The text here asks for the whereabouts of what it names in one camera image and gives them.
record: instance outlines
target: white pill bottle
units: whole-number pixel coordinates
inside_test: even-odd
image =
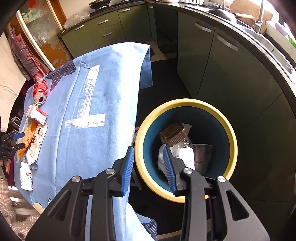
[[[32,171],[28,163],[20,163],[20,187],[27,191],[33,191]]]

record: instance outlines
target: bottle cap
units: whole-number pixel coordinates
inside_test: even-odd
[[[20,166],[25,168],[30,168],[29,164],[23,161],[20,163]]]
[[[185,127],[178,122],[172,123],[167,128],[163,129],[159,133],[159,136],[161,143],[173,147],[185,138]]]

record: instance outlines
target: wooden cutting board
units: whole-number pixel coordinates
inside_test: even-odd
[[[230,5],[230,12],[250,14],[254,16],[254,20],[257,20],[259,18],[260,4],[261,4],[261,1],[259,0],[257,1],[256,0],[234,0],[233,3]],[[270,13],[266,9],[264,10],[263,24],[260,30],[261,34],[265,34],[267,29],[265,22],[267,20],[271,20],[272,16],[273,16],[273,13]],[[254,22],[252,20],[243,19],[243,18],[240,18],[240,20],[254,28]]]

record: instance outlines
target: drawer handle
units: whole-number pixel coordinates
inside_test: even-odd
[[[209,32],[209,33],[212,32],[211,29],[209,29],[209,28],[205,28],[205,27],[199,25],[198,23],[195,23],[195,26],[198,27],[198,28],[200,28],[200,29],[203,30],[203,31],[206,31],[206,32]]]
[[[127,9],[121,10],[119,12],[125,12],[125,11],[129,11],[129,10],[130,10],[130,8],[127,8]]]
[[[105,21],[101,21],[101,22],[98,23],[98,25],[99,25],[99,24],[102,24],[102,23],[105,23],[105,22],[107,22],[107,21],[108,21],[108,19],[106,19]]]
[[[104,35],[102,35],[102,37],[106,37],[106,36],[110,35],[111,33],[112,33],[112,32],[107,33],[107,34],[104,34]]]
[[[231,43],[228,43],[225,39],[223,39],[221,36],[217,35],[217,39],[219,39],[222,43],[224,43],[226,46],[228,46],[229,48],[235,50],[235,51],[238,51],[239,48],[232,45]]]
[[[80,28],[82,28],[83,26],[84,26],[84,24],[81,25],[81,26],[79,26],[79,27],[77,27],[77,28],[75,28],[75,31],[78,30],[78,29],[80,29]]]

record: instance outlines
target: kitchen cabinet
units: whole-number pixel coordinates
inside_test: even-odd
[[[196,98],[206,69],[214,36],[214,27],[178,12],[178,67],[192,98]]]
[[[111,39],[118,39],[123,42],[125,41],[120,23],[96,31],[90,34],[90,37],[95,45]]]
[[[115,37],[115,38],[112,38],[112,39],[109,39],[105,42],[102,42],[102,43],[99,43],[99,44],[96,44],[95,47],[96,49],[100,49],[100,48],[103,48],[103,47],[106,47],[106,46],[109,46],[109,45],[112,45],[112,44],[118,44],[118,43],[123,43],[125,42],[125,39],[124,37]]]
[[[296,122],[282,93],[239,133],[239,153],[230,179],[245,198],[296,200]]]
[[[117,23],[120,23],[120,19],[117,11],[113,11],[87,21],[84,25],[87,28],[87,32],[91,34]]]
[[[64,34],[62,40],[74,58],[96,49],[84,24]]]
[[[152,41],[157,45],[157,33],[156,33],[156,25],[155,25],[155,18],[154,18],[154,7],[149,4],[148,4],[148,14],[149,14],[150,27],[151,27]]]
[[[265,111],[281,93],[278,83],[252,53],[215,29],[197,99],[220,110],[234,131],[238,131]]]
[[[295,202],[265,202],[252,199],[246,201],[264,225],[270,240],[289,240],[278,237],[292,214]]]
[[[178,11],[165,5],[154,5],[153,13],[158,48],[167,58],[177,57]]]
[[[151,29],[147,5],[138,5],[118,10],[124,36],[128,42],[151,41]]]

